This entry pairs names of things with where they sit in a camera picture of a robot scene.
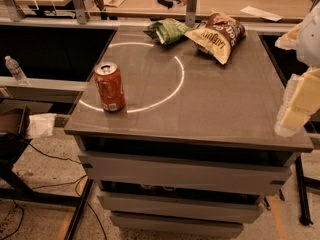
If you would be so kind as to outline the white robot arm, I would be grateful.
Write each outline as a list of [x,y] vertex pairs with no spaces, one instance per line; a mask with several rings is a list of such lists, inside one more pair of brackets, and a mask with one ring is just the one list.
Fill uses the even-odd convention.
[[283,103],[276,117],[274,131],[282,137],[295,135],[320,109],[320,5],[304,18],[297,33],[297,60],[308,70],[292,74],[287,82]]

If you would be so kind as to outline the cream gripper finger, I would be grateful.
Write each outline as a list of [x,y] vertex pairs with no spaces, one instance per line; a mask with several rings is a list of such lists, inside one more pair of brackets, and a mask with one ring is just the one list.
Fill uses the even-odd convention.
[[309,67],[301,76],[292,74],[285,88],[275,133],[291,137],[320,109],[320,68]]
[[276,40],[275,46],[283,50],[295,50],[300,28],[301,23],[291,28],[287,33],[285,33]]

